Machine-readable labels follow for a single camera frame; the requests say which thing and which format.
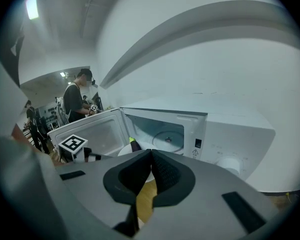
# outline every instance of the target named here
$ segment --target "black t-shirt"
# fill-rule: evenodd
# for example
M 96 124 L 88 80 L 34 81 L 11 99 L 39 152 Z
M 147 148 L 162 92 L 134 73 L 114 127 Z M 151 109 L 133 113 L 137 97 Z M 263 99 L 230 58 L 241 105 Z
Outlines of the black t-shirt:
M 63 96 L 63 102 L 64 102 L 65 113 L 68 115 L 69 112 L 71 111 L 69 116 L 70 123 L 85 118 L 84 114 L 75 112 L 75 110 L 80 110 L 83 108 L 82 106 L 83 101 L 82 101 L 80 89 L 76 84 L 71 85 L 66 89 Z
M 26 118 L 30 118 L 30 129 L 34 130 L 35 126 L 37 125 L 37 122 L 36 122 L 36 113 L 33 106 L 27 109 Z

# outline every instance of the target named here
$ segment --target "ceiling light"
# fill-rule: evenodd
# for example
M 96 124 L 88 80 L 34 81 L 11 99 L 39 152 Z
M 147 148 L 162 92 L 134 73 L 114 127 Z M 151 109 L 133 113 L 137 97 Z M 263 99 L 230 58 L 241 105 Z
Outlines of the ceiling light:
M 37 0 L 26 0 L 25 1 L 26 10 L 28 12 L 28 16 L 30 20 L 39 17 L 38 8 L 37 8 Z

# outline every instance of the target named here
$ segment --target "person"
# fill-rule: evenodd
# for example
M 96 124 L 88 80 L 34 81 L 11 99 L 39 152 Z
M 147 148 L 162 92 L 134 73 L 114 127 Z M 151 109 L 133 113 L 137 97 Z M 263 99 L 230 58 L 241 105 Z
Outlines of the person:
M 92 72 L 88 68 L 82 68 L 73 85 L 67 87 L 63 95 L 65 113 L 69 115 L 69 123 L 85 118 L 85 115 L 94 115 L 95 112 L 89 110 L 90 105 L 83 102 L 80 94 L 80 87 L 89 87 L 92 83 Z
M 83 95 L 83 97 L 82 97 L 82 102 L 83 102 L 84 104 L 89 105 L 89 103 L 88 103 L 88 101 L 87 101 L 87 96 L 86 96 L 86 95 Z
M 37 131 L 37 119 L 36 119 L 36 111 L 33 106 L 31 106 L 31 101 L 28 100 L 25 104 L 26 110 L 26 117 L 28 118 L 24 128 L 27 128 L 30 126 L 30 133 L 34 142 L 35 147 L 41 151 L 39 141 L 41 142 L 42 148 L 44 150 L 44 153 L 49 154 L 49 149 L 46 145 L 45 139 L 42 137 L 41 133 Z

